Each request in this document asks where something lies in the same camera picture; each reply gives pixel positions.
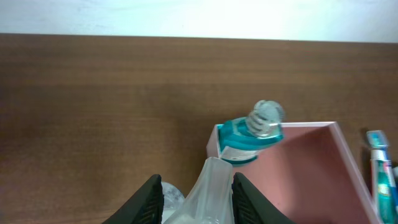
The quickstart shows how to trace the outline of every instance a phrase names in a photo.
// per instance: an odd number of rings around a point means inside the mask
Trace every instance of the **wood grain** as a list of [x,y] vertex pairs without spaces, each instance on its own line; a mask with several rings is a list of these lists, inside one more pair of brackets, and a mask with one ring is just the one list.
[[99,223],[151,174],[188,194],[215,123],[276,100],[398,159],[398,45],[0,35],[0,222]]

